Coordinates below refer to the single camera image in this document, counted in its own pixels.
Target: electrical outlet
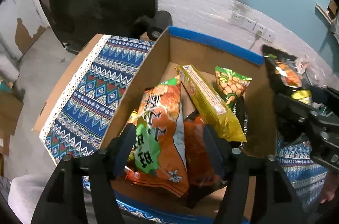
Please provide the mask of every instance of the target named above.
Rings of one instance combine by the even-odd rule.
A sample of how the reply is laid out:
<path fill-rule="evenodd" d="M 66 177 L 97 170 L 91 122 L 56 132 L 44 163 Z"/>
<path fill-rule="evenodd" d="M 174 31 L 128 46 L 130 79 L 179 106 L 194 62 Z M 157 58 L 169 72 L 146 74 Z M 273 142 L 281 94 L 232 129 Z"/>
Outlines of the electrical outlet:
<path fill-rule="evenodd" d="M 275 40 L 275 32 L 272 31 L 271 29 L 266 29 L 263 38 L 270 42 L 273 42 Z"/>
<path fill-rule="evenodd" d="M 263 26 L 262 24 L 260 23 L 257 23 L 255 26 L 254 26 L 254 29 L 253 29 L 253 33 L 258 35 L 258 36 L 263 36 L 266 32 L 266 27 Z"/>
<path fill-rule="evenodd" d="M 229 19 L 229 22 L 236 26 L 240 26 L 243 21 L 244 21 L 244 16 L 238 13 L 235 13 L 235 12 L 232 13 L 231 18 Z"/>
<path fill-rule="evenodd" d="M 242 22 L 242 24 L 240 25 L 240 27 L 246 29 L 247 31 L 252 32 L 255 26 L 255 21 L 250 20 L 247 17 L 244 17 L 244 21 Z"/>

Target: concrete floor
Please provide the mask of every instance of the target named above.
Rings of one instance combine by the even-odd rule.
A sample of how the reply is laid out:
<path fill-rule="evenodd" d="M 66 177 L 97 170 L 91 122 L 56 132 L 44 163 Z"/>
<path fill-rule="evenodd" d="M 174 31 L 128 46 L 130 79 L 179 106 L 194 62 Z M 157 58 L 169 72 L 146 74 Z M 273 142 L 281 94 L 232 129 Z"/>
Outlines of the concrete floor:
<path fill-rule="evenodd" d="M 21 59 L 18 90 L 24 90 L 23 109 L 11 136 L 4 175 L 51 174 L 55 165 L 37 133 L 32 131 L 45 101 L 75 55 L 67 52 L 48 28 Z"/>

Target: yellow snack package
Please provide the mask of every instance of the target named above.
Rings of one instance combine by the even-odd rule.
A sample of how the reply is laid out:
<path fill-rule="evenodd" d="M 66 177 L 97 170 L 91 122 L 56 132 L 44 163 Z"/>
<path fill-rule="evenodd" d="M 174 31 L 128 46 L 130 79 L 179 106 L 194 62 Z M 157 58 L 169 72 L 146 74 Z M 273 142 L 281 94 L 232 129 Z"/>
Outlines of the yellow snack package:
<path fill-rule="evenodd" d="M 229 142 L 246 142 L 238 119 L 200 72 L 193 65 L 176 69 L 200 115 L 214 127 L 218 136 Z"/>

